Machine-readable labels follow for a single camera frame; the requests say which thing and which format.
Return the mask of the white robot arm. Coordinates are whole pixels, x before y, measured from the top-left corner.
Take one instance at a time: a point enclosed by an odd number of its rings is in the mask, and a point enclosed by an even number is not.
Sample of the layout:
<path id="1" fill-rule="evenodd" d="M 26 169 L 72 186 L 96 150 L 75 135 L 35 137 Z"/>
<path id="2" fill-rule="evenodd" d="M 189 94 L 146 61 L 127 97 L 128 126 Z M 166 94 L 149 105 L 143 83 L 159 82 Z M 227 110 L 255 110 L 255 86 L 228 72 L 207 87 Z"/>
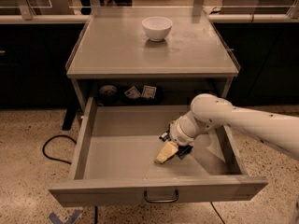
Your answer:
<path id="1" fill-rule="evenodd" d="M 212 94 L 199 94 L 192 99 L 190 110 L 169 127 L 169 138 L 155 161 L 164 163 L 179 147 L 186 147 L 198 135 L 220 126 L 228 126 L 255 138 L 293 159 L 299 159 L 299 118 L 247 109 L 232 105 Z"/>

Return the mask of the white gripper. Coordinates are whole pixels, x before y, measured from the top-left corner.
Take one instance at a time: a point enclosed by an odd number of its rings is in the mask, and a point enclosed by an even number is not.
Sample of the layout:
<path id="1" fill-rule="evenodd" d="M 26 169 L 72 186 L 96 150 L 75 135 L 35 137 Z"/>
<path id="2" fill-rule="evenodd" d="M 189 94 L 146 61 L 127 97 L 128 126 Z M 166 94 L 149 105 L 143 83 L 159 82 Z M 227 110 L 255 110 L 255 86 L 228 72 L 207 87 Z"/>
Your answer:
<path id="1" fill-rule="evenodd" d="M 155 158 L 155 162 L 158 164 L 165 163 L 178 152 L 178 146 L 187 146 L 193 142 L 199 134 L 205 132 L 205 123 L 196 119 L 192 111 L 180 116 L 170 125 L 169 136 L 172 141 L 164 143 L 164 146 Z"/>

